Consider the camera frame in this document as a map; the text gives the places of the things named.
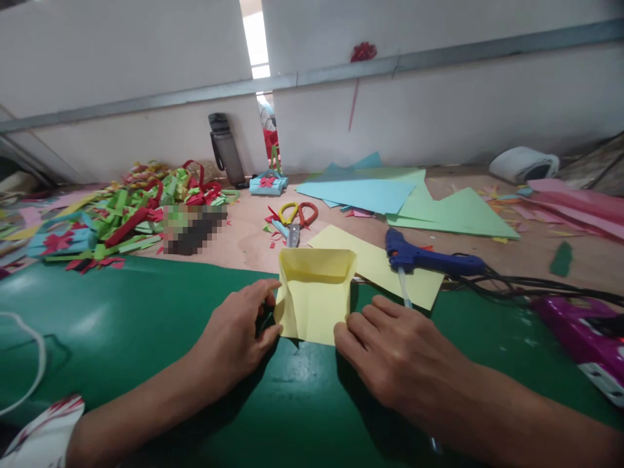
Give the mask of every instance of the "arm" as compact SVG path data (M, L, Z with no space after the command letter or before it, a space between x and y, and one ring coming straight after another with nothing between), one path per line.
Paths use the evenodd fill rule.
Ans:
M255 338L262 303L275 305L275 279L230 294L191 351L147 382L83 416L71 435L68 468L115 467L151 438L216 402L251 374L281 325Z
M473 363L415 310L375 296L334 334L371 393L443 444L501 467L624 466L624 434Z

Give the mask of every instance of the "scissor handle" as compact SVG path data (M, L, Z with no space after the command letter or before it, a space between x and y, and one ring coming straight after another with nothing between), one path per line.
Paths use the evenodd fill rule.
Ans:
M312 215L309 218L304 218L304 207L312 208ZM309 201L304 201L299 204L299 219L301 220L301 227L306 228L309 227L310 224L314 222L316 218L319 216L319 209L314 203L310 203Z
M294 211L292 212L292 215L290 218L286 219L284 218L284 210L286 210L287 208L290 207L294 207ZM292 224L294 221L295 216L297 215L297 213L299 212L299 203L297 203L296 201L291 201L290 203L286 203L282 208L279 209L279 220L281 221L281 223L284 226L287 226L289 224Z

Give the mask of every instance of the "paper envelope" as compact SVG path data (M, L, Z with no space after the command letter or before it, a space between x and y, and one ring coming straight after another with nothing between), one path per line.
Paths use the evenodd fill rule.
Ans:
M275 321L282 336L334 346L333 327L349 314L356 255L350 250L287 248L279 253Z

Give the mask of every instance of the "person's left hand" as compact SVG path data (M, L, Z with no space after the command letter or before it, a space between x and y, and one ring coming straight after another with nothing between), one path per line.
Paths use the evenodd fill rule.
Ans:
M275 305L276 279L260 279L231 293L217 307L203 334L184 357L192 363L210 404L251 374L271 348L282 326L277 324L255 337L255 320L264 313L263 303Z

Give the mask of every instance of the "metal beam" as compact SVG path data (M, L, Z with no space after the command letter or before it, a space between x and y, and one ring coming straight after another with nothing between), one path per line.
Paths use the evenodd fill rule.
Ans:
M624 19L614 19L541 33L536 32L534 34L524 34L504 39L395 55L368 62L336 65L268 78L216 84L186 91L169 92L114 103L93 105L81 109L63 110L53 114L7 120L0 122L0 133L70 124L82 120L111 117L132 112L153 111L165 107L255 94L260 91L283 90L378 75L394 75L395 73L459 65L479 60L499 59L511 55L553 51L622 40L624 40Z

